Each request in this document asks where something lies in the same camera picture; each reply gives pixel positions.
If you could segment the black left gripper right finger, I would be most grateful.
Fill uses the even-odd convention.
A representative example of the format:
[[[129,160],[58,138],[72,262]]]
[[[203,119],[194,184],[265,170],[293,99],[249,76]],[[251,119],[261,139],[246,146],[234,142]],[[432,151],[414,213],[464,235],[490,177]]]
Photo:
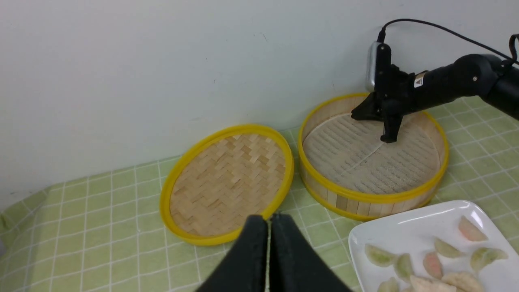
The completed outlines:
[[[287,214],[271,218],[269,287],[271,292],[350,292],[326,265]]]

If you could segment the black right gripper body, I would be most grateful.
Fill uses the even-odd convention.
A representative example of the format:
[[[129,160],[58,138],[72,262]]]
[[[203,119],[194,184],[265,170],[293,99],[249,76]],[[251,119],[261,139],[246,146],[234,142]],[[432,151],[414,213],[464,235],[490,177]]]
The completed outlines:
[[[370,118],[382,118],[384,113],[400,115],[415,113],[416,109],[411,99],[415,76],[414,72],[404,72],[396,65],[390,65],[384,70],[378,70],[376,65],[370,65]]]

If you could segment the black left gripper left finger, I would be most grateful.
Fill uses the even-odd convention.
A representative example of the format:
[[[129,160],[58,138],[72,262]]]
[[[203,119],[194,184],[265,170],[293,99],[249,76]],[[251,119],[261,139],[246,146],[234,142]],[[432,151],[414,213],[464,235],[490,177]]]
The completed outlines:
[[[268,224],[250,215],[230,251],[198,292],[263,292],[266,285]]]

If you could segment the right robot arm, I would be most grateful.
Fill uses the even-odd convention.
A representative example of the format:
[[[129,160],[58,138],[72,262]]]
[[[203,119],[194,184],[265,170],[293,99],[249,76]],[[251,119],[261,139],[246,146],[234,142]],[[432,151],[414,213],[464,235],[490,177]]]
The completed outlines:
[[[393,143],[404,116],[478,96],[517,119],[518,68],[493,55],[470,54],[454,63],[421,73],[406,73],[391,61],[389,45],[374,42],[369,50],[369,95],[352,110],[354,120],[384,124],[381,141]]]

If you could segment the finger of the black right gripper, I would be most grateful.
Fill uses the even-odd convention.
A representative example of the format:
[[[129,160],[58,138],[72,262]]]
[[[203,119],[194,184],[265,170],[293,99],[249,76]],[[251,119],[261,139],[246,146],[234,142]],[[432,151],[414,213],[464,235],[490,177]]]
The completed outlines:
[[[377,94],[369,94],[360,105],[352,110],[352,118],[357,121],[383,121],[382,107]]]
[[[397,142],[401,123],[404,115],[382,113],[382,121],[384,123],[383,134],[380,140],[386,144]]]

